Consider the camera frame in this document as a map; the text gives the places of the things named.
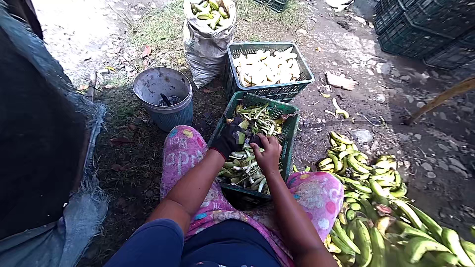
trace crate of plantain peels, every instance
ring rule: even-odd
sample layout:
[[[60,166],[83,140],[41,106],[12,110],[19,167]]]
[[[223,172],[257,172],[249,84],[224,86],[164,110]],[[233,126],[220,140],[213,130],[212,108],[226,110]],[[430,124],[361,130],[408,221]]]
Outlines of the crate of plantain peels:
[[[239,125],[249,132],[275,136],[282,145],[280,170],[286,181],[292,167],[292,147],[297,131],[300,115],[298,108],[246,92],[237,92],[233,95],[223,116],[213,132],[208,144],[219,137],[221,131],[236,116],[241,116],[243,122]],[[259,201],[270,198],[270,191],[266,178],[257,164],[253,150],[244,143],[241,151],[233,152],[225,162],[217,176],[222,188],[237,191]]]

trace green plastic crate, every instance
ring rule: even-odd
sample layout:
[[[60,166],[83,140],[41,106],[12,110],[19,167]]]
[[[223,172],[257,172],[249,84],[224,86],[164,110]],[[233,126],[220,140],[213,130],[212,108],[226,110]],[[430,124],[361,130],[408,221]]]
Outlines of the green plastic crate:
[[[273,11],[280,13],[284,11],[287,0],[254,0],[259,4],[270,7]]]
[[[224,111],[224,116],[226,118],[233,117],[234,110],[236,109],[236,106],[241,102],[241,100],[244,100],[243,103],[245,106],[265,105],[266,103],[269,103],[269,106],[267,108],[269,109],[270,115],[273,119],[279,118],[280,114],[292,114],[298,111],[298,108],[294,105],[241,91],[235,93],[231,98],[230,102],[228,103],[228,106]],[[208,146],[210,146],[213,141],[221,135],[221,131],[226,126],[224,116],[219,119],[216,129],[214,130],[213,135],[209,139]],[[284,136],[285,140],[282,142],[282,155],[280,158],[280,162],[282,163],[281,168],[283,169],[283,171],[281,172],[281,174],[284,181],[287,181],[290,169],[292,168],[292,148],[294,146],[294,136],[297,133],[299,120],[300,115],[297,114],[295,116],[287,118],[287,120],[284,122],[284,125],[282,126],[282,135]],[[262,194],[257,191],[242,188],[240,186],[235,186],[223,182],[220,183],[220,186],[222,188],[227,188],[240,192],[258,201],[266,201],[270,199],[270,196],[267,194]]]
[[[244,87],[239,82],[236,68],[233,65],[233,58],[238,57],[241,53],[243,55],[255,53],[257,50],[262,49],[264,51],[269,50],[271,53],[274,51],[285,51],[286,49],[293,47],[292,53],[297,54],[297,63],[300,68],[300,78],[294,82],[286,84],[275,84],[266,86],[252,86]],[[255,42],[255,43],[229,43],[228,58],[226,59],[226,66],[223,71],[224,89],[226,97],[231,99],[235,92],[246,91],[255,95],[264,96],[270,99],[290,102],[300,91],[302,91],[307,85],[315,80],[314,75],[310,71],[304,57],[300,53],[298,47],[293,43],[288,42]]]

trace hand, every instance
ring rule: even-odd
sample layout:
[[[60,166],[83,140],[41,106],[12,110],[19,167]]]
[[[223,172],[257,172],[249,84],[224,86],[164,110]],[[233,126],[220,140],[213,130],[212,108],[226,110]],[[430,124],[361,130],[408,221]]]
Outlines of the hand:
[[[242,150],[242,145],[236,143],[236,138],[233,135],[236,131],[239,131],[240,127],[238,125],[241,122],[241,117],[234,118],[234,121],[224,127],[221,136],[210,146],[210,149],[218,151],[225,160],[228,159],[231,152]]]
[[[257,163],[264,175],[268,177],[273,173],[279,173],[279,158],[282,146],[274,136],[267,137],[261,133],[258,133],[257,136],[261,139],[264,152],[259,151],[259,146],[256,143],[251,143],[250,146],[254,150]]]

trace forearm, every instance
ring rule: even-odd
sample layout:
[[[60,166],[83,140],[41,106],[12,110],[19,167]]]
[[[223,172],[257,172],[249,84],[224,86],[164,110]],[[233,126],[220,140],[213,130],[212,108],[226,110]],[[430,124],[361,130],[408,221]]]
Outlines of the forearm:
[[[224,162],[219,152],[208,150],[204,158],[178,180],[147,221],[172,219],[186,233]]]
[[[314,225],[294,199],[280,174],[275,172],[270,177],[266,176],[266,180],[274,202],[276,221],[295,263],[298,266],[307,266],[306,263],[315,258],[328,264],[322,266],[336,265]]]

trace wooden stick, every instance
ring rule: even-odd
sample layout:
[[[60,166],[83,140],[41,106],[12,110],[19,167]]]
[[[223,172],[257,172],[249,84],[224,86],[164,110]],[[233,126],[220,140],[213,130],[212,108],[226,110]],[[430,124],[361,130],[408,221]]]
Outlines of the wooden stick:
[[[433,110],[434,108],[442,105],[447,99],[455,96],[455,95],[461,95],[471,89],[475,88],[475,77],[468,78],[465,81],[462,81],[455,85],[454,87],[450,88],[449,90],[441,93],[439,96],[437,96],[434,100],[430,101],[427,105],[423,106],[420,108],[416,113],[414,113],[409,119],[404,121],[405,125],[411,125],[414,122],[417,122],[419,118]]]

